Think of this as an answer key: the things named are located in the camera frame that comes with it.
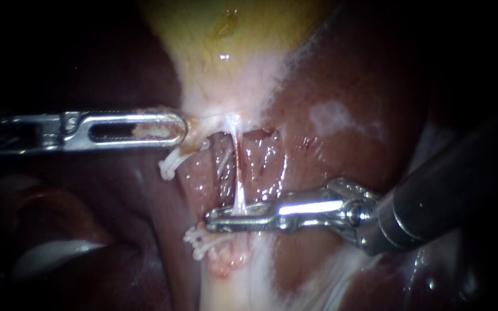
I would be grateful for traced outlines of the right arm instrument jaw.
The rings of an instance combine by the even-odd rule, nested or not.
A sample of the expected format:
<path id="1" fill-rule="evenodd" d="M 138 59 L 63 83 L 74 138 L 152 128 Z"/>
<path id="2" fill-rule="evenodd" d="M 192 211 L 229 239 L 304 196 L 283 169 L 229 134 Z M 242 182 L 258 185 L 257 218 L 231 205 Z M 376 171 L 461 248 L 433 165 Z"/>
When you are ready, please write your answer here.
<path id="1" fill-rule="evenodd" d="M 206 220 L 206 230 L 212 233 L 259 232 L 285 229 L 273 218 L 217 218 Z"/>
<path id="2" fill-rule="evenodd" d="M 270 218 L 276 215 L 277 209 L 270 202 L 255 202 L 247 204 L 241 209 L 239 206 L 214 208 L 205 214 L 205 221 L 231 217 Z"/>

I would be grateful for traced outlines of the right arm instrument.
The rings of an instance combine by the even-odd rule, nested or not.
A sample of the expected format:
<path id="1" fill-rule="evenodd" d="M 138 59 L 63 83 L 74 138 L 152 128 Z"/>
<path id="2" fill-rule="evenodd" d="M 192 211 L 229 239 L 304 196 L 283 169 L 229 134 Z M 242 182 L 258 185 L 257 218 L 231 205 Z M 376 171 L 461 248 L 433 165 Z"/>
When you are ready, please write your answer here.
<path id="1" fill-rule="evenodd" d="M 289 192 L 274 204 L 273 230 L 294 233 L 309 228 L 331 230 L 368 256 L 380 251 L 369 248 L 370 239 L 362 230 L 376 217 L 382 197 L 363 185 L 340 177 L 305 191 Z"/>

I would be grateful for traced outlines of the left arm instrument jaw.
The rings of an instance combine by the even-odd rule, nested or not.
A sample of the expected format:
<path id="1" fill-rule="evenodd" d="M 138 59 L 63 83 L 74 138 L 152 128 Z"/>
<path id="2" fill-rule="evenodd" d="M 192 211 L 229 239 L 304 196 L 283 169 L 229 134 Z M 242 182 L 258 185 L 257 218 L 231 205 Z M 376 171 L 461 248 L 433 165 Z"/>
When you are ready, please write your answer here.
<path id="1" fill-rule="evenodd" d="M 89 112 L 63 137 L 62 150 L 168 148 L 179 145 L 186 134 L 186 121 L 170 111 Z"/>

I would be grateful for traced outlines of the left arm instrument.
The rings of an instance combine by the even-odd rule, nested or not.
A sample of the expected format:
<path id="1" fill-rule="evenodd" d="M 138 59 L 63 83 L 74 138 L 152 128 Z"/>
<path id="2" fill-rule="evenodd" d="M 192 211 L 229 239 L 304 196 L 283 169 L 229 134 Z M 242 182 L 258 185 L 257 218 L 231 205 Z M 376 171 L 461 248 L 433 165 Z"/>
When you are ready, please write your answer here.
<path id="1" fill-rule="evenodd" d="M 80 119 L 81 112 L 0 115 L 0 155 L 63 151 Z"/>

